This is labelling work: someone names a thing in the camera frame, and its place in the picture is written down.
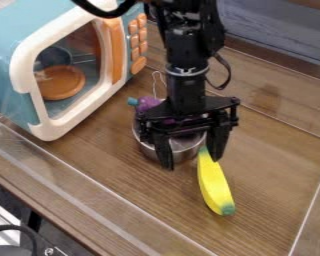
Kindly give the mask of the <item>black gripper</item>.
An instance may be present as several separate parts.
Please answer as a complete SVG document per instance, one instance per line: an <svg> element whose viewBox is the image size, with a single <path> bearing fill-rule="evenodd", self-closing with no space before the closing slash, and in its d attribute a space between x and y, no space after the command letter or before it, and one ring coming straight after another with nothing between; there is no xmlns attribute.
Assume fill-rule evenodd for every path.
<svg viewBox="0 0 320 256"><path fill-rule="evenodd" d="M140 122L140 140L153 142L164 169L173 169L169 138L205 132L213 161L224 154L229 133L239 123L236 97L205 94L208 69L165 69L166 98L153 108L136 114Z"/></svg>

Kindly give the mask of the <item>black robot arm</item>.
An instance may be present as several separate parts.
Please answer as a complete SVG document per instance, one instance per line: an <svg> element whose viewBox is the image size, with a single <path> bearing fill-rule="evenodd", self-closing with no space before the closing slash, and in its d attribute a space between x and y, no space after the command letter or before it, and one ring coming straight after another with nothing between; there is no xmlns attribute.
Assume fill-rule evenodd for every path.
<svg viewBox="0 0 320 256"><path fill-rule="evenodd" d="M149 5L166 50L166 98L136 120L140 140L154 146L161 166L172 169L169 139L176 136L205 133L210 158L223 157L240 99L205 94L208 60L220 57L225 40L216 0L150 0Z"/></svg>

